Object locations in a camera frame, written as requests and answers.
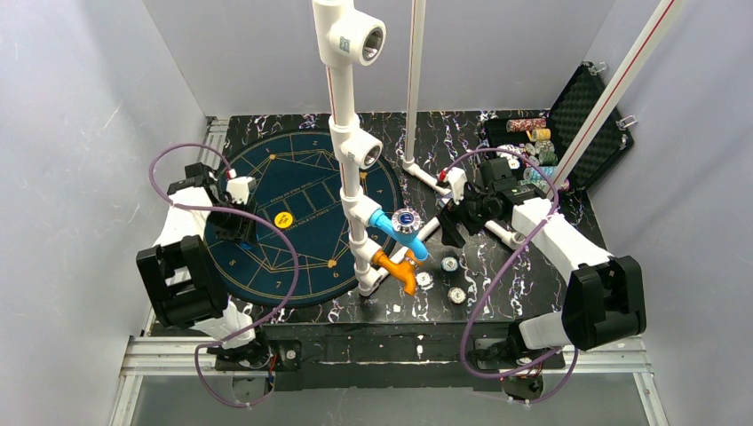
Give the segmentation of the light blue 10 chip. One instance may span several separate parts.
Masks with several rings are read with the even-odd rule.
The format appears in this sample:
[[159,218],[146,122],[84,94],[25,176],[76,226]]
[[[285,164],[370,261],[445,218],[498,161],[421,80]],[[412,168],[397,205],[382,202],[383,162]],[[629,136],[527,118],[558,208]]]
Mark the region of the light blue 10 chip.
[[446,256],[441,260],[440,265],[444,272],[455,272],[459,268],[459,261],[454,256]]

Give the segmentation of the yellow button chip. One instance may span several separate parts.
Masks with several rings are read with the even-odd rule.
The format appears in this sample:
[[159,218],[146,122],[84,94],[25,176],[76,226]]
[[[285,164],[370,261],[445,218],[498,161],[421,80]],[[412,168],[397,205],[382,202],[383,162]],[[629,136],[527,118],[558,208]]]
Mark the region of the yellow button chip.
[[288,229],[295,223],[295,218],[291,212],[281,211],[275,215],[273,223],[279,229]]

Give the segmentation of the grey white poker chip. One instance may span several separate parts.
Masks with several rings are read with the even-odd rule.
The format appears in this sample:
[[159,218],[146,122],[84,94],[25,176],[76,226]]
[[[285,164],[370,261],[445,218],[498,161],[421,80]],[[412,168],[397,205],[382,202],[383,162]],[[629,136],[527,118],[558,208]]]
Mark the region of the grey white poker chip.
[[462,288],[452,287],[448,290],[448,300],[455,305],[463,304],[467,299],[467,295]]

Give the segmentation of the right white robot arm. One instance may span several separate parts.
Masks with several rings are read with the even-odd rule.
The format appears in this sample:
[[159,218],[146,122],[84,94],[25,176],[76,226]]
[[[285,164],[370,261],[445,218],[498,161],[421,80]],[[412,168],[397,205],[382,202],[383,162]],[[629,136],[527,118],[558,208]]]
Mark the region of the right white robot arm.
[[438,215],[443,244],[465,244],[460,226],[474,235],[487,222],[506,219],[517,242],[530,237],[567,279],[561,310],[514,322],[499,352],[520,356],[569,344],[585,351],[646,330],[643,276],[633,257],[613,256],[584,237],[552,212],[541,187],[517,180],[504,158],[481,163],[480,175],[480,184],[459,168],[438,177],[451,196]]

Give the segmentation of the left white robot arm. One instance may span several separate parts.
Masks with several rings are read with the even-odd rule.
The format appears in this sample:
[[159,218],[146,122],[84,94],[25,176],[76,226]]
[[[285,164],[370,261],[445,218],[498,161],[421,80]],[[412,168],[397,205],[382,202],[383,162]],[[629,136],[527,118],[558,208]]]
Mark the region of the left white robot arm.
[[248,345],[256,338],[253,319],[231,302],[205,236],[211,228],[221,241],[256,243],[256,223],[226,209],[255,213],[257,180],[230,171],[222,183],[218,173],[201,162],[186,166],[185,174],[168,188],[173,204],[160,235],[136,256],[140,277],[164,327],[203,332],[219,340],[224,350]]

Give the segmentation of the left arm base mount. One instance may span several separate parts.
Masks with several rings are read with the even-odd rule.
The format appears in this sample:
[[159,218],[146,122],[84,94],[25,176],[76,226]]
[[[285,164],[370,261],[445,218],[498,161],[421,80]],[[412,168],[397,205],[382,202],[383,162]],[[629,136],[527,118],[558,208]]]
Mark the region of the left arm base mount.
[[301,366],[302,344],[263,338],[233,349],[209,348],[207,353],[216,357],[218,371],[290,372]]

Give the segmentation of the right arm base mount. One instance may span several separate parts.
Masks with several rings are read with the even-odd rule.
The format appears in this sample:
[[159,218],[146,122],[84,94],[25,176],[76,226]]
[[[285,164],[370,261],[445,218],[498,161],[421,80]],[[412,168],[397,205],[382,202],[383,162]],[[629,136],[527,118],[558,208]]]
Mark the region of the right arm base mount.
[[[480,338],[472,343],[466,352],[469,363],[477,370],[492,373],[494,370],[523,367],[548,353],[551,348],[536,350],[520,349],[508,339]],[[545,366],[563,367],[557,357],[535,363],[515,375],[500,379],[503,393],[507,398],[519,402],[532,402],[544,395],[543,370]]]

